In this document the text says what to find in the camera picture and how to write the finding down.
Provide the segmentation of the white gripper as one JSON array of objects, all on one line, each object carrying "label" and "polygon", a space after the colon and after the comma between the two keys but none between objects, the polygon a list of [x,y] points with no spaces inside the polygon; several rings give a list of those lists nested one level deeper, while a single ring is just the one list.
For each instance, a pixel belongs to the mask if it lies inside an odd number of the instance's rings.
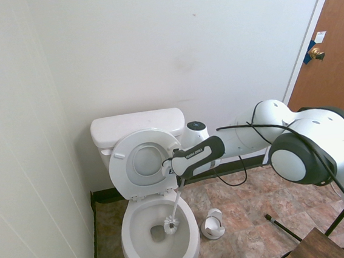
[{"label": "white gripper", "polygon": [[[167,158],[165,161],[162,162],[161,165],[161,173],[163,174],[163,176],[165,178],[171,177],[171,176],[177,176],[177,174],[174,172],[174,169],[172,167],[172,158]],[[177,185],[178,185],[178,189],[181,187],[184,188],[186,184],[186,179],[181,179],[179,177],[177,177]]]}]

